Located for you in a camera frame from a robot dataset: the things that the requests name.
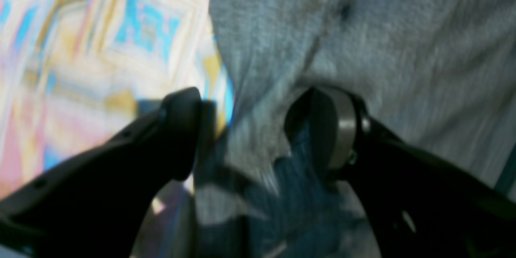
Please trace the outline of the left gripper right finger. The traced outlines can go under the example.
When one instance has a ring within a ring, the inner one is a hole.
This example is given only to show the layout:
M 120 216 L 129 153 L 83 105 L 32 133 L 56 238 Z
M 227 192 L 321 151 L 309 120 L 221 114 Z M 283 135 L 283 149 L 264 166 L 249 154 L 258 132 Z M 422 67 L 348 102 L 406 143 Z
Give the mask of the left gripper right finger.
M 384 258 L 514 258 L 515 204 L 371 118 L 363 100 L 310 89 L 313 165 L 358 196 Z

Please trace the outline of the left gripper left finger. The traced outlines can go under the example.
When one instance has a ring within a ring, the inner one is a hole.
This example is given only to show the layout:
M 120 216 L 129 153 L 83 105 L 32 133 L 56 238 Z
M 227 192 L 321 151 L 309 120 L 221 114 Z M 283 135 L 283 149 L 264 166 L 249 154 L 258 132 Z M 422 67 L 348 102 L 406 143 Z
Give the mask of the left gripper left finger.
M 1 201 L 1 245 L 31 258 L 127 258 L 157 192 L 195 160 L 202 99 L 190 87 Z

